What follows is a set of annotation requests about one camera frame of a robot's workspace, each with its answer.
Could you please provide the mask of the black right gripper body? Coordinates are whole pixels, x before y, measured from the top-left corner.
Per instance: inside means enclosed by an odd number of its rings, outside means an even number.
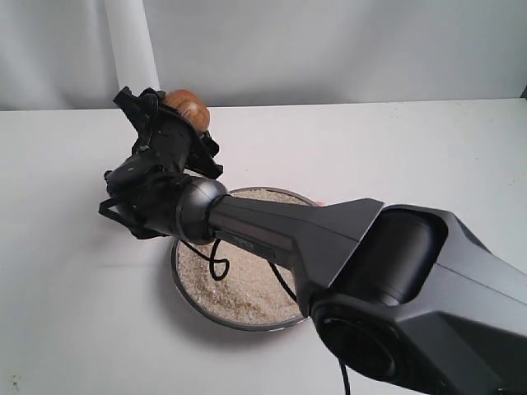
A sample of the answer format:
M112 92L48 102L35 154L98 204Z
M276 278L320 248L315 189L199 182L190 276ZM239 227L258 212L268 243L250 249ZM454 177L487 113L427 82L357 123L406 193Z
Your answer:
M194 129L179 111L167 105L140 109L132 115L131 124L138 133L132 154L150 151L165 170L183 173L192 146Z

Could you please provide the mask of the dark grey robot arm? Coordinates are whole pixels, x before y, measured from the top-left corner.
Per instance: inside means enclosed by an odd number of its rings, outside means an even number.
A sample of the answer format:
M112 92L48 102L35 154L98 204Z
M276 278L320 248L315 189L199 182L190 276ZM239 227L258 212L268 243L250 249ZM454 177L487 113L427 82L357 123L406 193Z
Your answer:
M526 275L453 213L364 198L326 207L231 196L195 95L114 99L137 131L101 215L138 239L225 241L284 267L345 369L425 394L526 391Z

